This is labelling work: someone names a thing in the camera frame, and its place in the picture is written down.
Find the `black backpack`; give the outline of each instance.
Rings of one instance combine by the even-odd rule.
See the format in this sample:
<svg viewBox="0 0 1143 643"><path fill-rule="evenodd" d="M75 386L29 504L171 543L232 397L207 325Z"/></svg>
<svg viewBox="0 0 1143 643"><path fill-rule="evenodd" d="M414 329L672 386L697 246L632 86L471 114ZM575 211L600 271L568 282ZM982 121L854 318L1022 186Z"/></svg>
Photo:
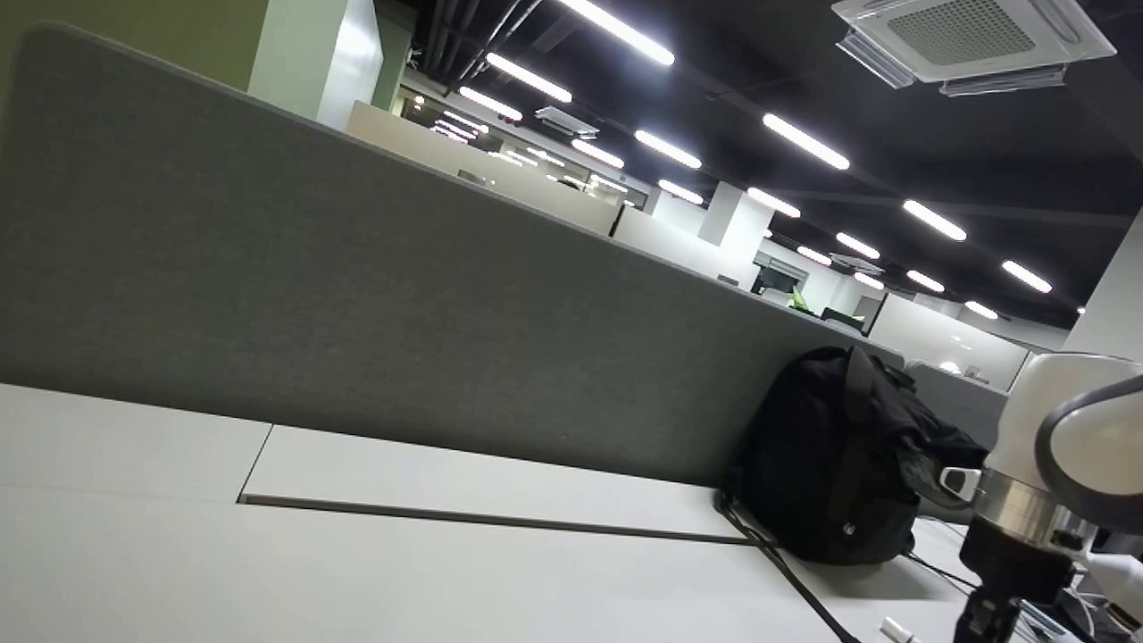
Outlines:
<svg viewBox="0 0 1143 643"><path fill-rule="evenodd" d="M882 564L911 554L922 497L957 507L947 464L986 450L943 425L904 372L861 347L811 350L768 389L722 504L743 507L782 550L822 564Z"/></svg>

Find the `white desk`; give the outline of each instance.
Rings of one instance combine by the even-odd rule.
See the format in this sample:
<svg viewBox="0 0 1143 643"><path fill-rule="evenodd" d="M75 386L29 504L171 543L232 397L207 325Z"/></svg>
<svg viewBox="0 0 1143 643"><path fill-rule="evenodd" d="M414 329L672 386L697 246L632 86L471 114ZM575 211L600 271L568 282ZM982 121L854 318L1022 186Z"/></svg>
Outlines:
<svg viewBox="0 0 1143 643"><path fill-rule="evenodd" d="M89 436L104 432L93 450L93 472L104 479L86 472L86 457L75 457L71 429L29 439L29 425L50 429L54 414L75 418L79 411ZM29 389L0 397L0 454L7 464L36 454L36 468L0 479L0 639L832 639L750 547L243 507L236 493L264 436L261 425L221 439L211 432L218 418L146 411L154 429L168 429L164 436L182 447L143 450L139 432L104 429L100 414L118 411L139 407ZM39 468L71 468L71 482L54 486L54 475ZM161 472L182 479L179 493L146 493L164 489ZM418 493L414 486L446 489L450 482L418 479L407 493ZM525 489L521 507L536 507L546 486ZM929 561L954 568L957 536L950 529L922 522L918 543ZM864 579L854 572L807 572L804 579L861 639L879 639L882 614L914 629L918 639L950 639L961 611L961 593L907 561Z"/></svg>

